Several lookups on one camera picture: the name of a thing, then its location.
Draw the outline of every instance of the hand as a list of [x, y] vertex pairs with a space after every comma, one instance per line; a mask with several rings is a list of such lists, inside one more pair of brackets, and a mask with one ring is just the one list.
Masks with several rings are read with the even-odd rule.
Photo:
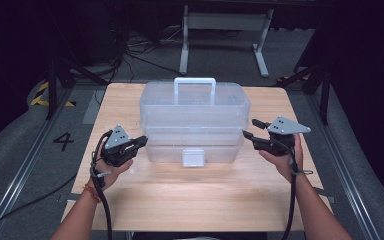
[[[294, 134], [294, 140], [295, 140], [295, 160], [297, 162], [298, 168], [302, 169], [303, 165], [303, 153], [302, 153], [302, 146], [301, 146], [301, 139], [299, 134]], [[288, 182], [291, 182], [291, 167], [289, 165], [289, 161], [291, 159], [291, 155], [285, 155], [285, 156], [280, 156], [276, 157], [273, 156], [271, 153], [266, 152], [264, 150], [260, 150], [259, 154], [265, 158], [267, 161], [270, 163], [274, 164], [276, 166], [277, 171], [282, 174], [282, 176], [288, 180]]]
[[[103, 145], [104, 145], [104, 143], [102, 143], [100, 148], [99, 148], [98, 156], [99, 156], [99, 153], [101, 152], [101, 148]], [[109, 187], [111, 187], [115, 183], [115, 181], [117, 180], [118, 176], [121, 173], [127, 171], [130, 168], [130, 166], [132, 166], [132, 164], [133, 164], [133, 159], [128, 160], [127, 162], [125, 162], [120, 167], [110, 166], [110, 165], [106, 164], [105, 161], [102, 159], [97, 161], [96, 167], [95, 167], [96, 170], [98, 170], [100, 173], [111, 172], [110, 174], [108, 174], [104, 177], [105, 186], [102, 188], [102, 190], [104, 191], [105, 189], [108, 189]], [[92, 179], [89, 179], [88, 185], [93, 187]]]

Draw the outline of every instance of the dark background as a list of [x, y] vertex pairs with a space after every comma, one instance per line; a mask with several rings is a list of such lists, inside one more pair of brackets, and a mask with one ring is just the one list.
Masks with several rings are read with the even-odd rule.
[[[135, 29], [158, 39], [162, 29], [180, 24], [179, 14], [172, 13], [182, 12], [181, 6], [135, 5], [126, 9], [128, 5], [122, 2], [46, 3], [48, 8], [38, 11], [43, 16], [51, 13], [48, 20], [56, 23], [48, 27], [53, 28], [50, 34], [58, 53], [82, 66], [107, 63], [114, 57], [114, 33], [125, 36], [129, 29]], [[317, 28], [300, 65], [308, 67], [326, 57], [330, 60], [332, 86], [384, 185], [384, 1], [335, 3], [339, 9], [313, 14], [293, 9], [275, 11], [272, 27]], [[114, 7], [123, 13], [119, 22], [114, 21]], [[120, 23], [123, 29], [115, 31]], [[26, 97], [46, 72], [49, 39], [39, 29], [24, 2], [0, 1], [0, 131], [27, 111]]]

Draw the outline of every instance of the gray floor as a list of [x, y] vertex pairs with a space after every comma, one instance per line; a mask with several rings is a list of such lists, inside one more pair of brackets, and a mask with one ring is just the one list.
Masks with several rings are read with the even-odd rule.
[[[236, 82], [243, 86], [271, 86], [279, 77], [293, 74], [293, 67], [312, 33], [311, 30], [269, 31], [263, 48], [269, 78], [261, 78], [251, 51], [251, 45], [256, 42], [258, 33], [241, 32], [234, 37], [226, 37], [225, 32], [193, 33], [190, 38], [187, 76], [214, 77], [217, 81]], [[177, 41], [137, 57], [178, 70], [181, 51], [181, 44], [178, 41], [181, 38], [173, 39]], [[152, 80], [171, 80], [177, 76], [179, 75], [175, 71], [168, 71], [125, 56], [125, 62], [113, 82], [144, 83]], [[41, 82], [42, 79], [38, 79], [38, 85], [27, 97], [28, 104]], [[320, 119], [312, 107], [314, 102], [318, 102], [319, 93], [306, 96], [299, 90], [301, 85], [300, 82], [294, 83], [287, 88], [287, 92], [298, 120], [313, 129], [304, 137], [325, 187], [324, 194], [334, 200], [331, 204], [334, 214], [355, 239], [370, 238], [365, 233], [362, 227], [364, 224], [360, 222], [357, 210], [350, 202], [352, 198], [336, 170], [335, 156], [332, 155], [330, 145], [324, 136], [326, 131], [331, 133], [366, 207], [367, 216], [370, 217], [377, 232], [378, 236], [374, 234], [372, 238], [384, 239], [384, 188], [367, 163], [334, 92], [330, 95], [329, 126], [326, 127], [320, 124]], [[98, 102], [104, 91], [105, 88], [97, 88], [89, 80], [79, 80], [78, 84], [66, 94], [69, 96], [69, 101], [76, 102], [76, 106], [61, 107], [50, 126], [49, 121], [45, 121], [47, 107], [35, 105], [30, 106], [27, 113], [1, 132], [0, 204], [8, 189], [16, 189], [13, 191], [16, 193], [16, 200], [9, 204], [8, 211], [50, 192], [76, 173], [99, 109]], [[26, 156], [30, 156], [38, 134], [47, 124], [49, 131], [43, 138], [43, 144], [36, 149], [35, 157], [28, 159], [32, 166], [26, 181], [14, 188], [11, 183], [25, 163]], [[65, 151], [62, 151], [62, 144], [53, 143], [53, 140], [65, 133], [70, 133], [70, 139], [74, 140], [74, 143], [68, 144]], [[45, 200], [6, 218], [0, 225], [0, 239], [49, 238], [58, 227], [71, 186], [72, 182]], [[281, 234], [270, 233], [269, 237], [279, 239]], [[92, 238], [105, 239], [105, 232], [94, 231]], [[305, 237], [302, 232], [294, 232], [290, 239], [305, 239]]]

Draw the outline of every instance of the box handle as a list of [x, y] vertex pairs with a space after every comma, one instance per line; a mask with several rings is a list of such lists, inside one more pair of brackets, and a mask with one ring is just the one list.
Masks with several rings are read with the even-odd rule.
[[211, 84], [211, 95], [214, 96], [216, 90], [216, 80], [214, 78], [182, 78], [174, 79], [174, 94], [179, 94], [179, 84]]

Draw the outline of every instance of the black cable on floor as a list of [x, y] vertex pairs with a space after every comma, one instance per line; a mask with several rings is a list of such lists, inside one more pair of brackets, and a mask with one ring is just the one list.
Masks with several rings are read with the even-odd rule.
[[43, 199], [45, 199], [45, 198], [51, 196], [52, 194], [58, 192], [58, 191], [61, 190], [63, 187], [65, 187], [69, 182], [71, 182], [72, 180], [74, 180], [74, 179], [76, 178], [76, 176], [77, 176], [77, 173], [74, 174], [74, 175], [73, 175], [70, 179], [68, 179], [64, 184], [62, 184], [61, 186], [59, 186], [58, 188], [56, 188], [56, 189], [53, 190], [52, 192], [49, 192], [49, 193], [47, 193], [47, 194], [45, 194], [45, 195], [43, 195], [43, 196], [41, 196], [41, 197], [39, 197], [39, 198], [37, 198], [37, 199], [35, 199], [35, 200], [29, 202], [29, 203], [27, 203], [27, 204], [24, 204], [24, 205], [22, 205], [22, 206], [20, 206], [20, 207], [18, 207], [18, 208], [16, 208], [16, 209], [14, 209], [14, 210], [8, 212], [8, 213], [2, 215], [2, 216], [0, 217], [0, 221], [4, 220], [5, 218], [9, 217], [10, 215], [12, 215], [12, 214], [14, 214], [14, 213], [16, 213], [16, 212], [18, 212], [18, 211], [20, 211], [20, 210], [22, 210], [22, 209], [24, 209], [24, 208], [30, 206], [30, 205], [33, 205], [33, 204], [38, 203], [38, 202], [42, 201]]

